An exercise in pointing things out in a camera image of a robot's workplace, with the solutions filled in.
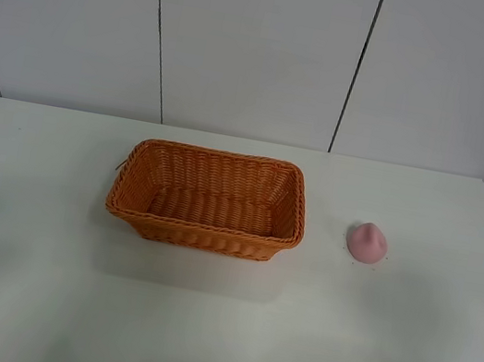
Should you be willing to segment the pink peach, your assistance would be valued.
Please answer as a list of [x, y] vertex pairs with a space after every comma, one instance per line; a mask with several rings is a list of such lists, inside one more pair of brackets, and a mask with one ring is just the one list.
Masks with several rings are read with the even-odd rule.
[[372, 265], [387, 255], [386, 237], [374, 223], [355, 225], [346, 236], [346, 244], [353, 258], [361, 263]]

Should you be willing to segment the orange woven rectangular basket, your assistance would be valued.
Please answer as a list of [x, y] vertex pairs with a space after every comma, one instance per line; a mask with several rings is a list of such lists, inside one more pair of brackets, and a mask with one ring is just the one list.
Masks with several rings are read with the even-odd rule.
[[266, 261], [304, 235], [299, 167], [149, 139], [128, 155], [105, 207], [144, 239]]

